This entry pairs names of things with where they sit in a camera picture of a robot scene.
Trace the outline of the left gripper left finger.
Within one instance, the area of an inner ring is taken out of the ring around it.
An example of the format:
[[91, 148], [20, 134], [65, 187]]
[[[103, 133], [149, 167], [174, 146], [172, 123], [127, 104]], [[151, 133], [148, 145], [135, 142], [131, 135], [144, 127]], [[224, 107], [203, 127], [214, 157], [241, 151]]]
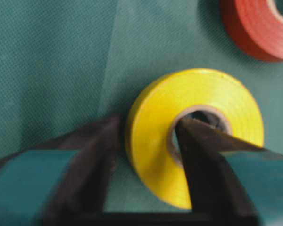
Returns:
[[102, 212], [120, 125], [110, 116], [0, 158], [0, 226], [55, 226]]

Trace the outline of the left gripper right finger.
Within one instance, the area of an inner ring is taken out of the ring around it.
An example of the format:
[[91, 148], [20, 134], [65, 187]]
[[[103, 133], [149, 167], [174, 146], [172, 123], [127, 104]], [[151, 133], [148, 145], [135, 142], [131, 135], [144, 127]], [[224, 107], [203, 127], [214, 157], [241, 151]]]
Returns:
[[193, 226], [283, 226], [283, 155], [182, 118]]

